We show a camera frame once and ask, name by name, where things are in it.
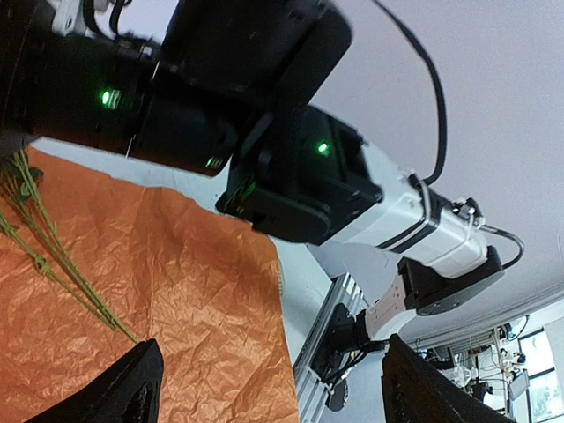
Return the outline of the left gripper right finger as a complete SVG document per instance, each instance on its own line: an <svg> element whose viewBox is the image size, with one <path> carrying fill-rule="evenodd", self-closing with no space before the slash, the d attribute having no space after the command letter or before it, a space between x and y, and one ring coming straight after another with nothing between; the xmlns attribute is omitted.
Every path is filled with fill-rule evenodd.
<svg viewBox="0 0 564 423"><path fill-rule="evenodd" d="M388 422L510 421L459 389L397 335L382 360L382 396Z"/></svg>

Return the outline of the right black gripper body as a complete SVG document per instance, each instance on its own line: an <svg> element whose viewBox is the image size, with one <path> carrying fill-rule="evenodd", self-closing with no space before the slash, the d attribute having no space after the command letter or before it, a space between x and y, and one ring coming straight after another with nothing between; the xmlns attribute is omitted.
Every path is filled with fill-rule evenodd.
<svg viewBox="0 0 564 423"><path fill-rule="evenodd" d="M1 4L1 153L41 137L214 176L304 108L352 43L329 1L181 1L161 43Z"/></svg>

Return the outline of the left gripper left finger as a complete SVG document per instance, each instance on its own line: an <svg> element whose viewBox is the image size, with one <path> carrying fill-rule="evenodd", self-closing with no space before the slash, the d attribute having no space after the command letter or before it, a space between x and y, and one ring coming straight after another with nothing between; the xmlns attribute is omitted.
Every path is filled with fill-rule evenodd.
<svg viewBox="0 0 564 423"><path fill-rule="evenodd" d="M136 344L83 389L32 422L156 422L164 359L156 339Z"/></svg>

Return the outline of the orange yellow wrapping paper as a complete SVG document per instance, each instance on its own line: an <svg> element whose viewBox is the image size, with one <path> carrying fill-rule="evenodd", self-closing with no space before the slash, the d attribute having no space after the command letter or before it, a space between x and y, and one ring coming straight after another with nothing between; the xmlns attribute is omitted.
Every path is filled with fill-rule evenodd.
<svg viewBox="0 0 564 423"><path fill-rule="evenodd" d="M268 237L171 189L28 156L61 241L128 332L109 329L3 238L2 421L59 403L148 338L165 362L160 421L298 420Z"/></svg>

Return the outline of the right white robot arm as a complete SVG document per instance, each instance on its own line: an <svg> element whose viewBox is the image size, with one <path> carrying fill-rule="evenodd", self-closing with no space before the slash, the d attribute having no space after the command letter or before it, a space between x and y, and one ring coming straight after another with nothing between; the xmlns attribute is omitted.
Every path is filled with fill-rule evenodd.
<svg viewBox="0 0 564 423"><path fill-rule="evenodd" d="M40 137L215 176L219 212L284 241L400 255L390 289L337 306L310 367L336 388L416 315L503 273L472 200L401 170L311 104L352 43L330 1L181 1L156 42L118 28L121 1L1 4L1 161Z"/></svg>

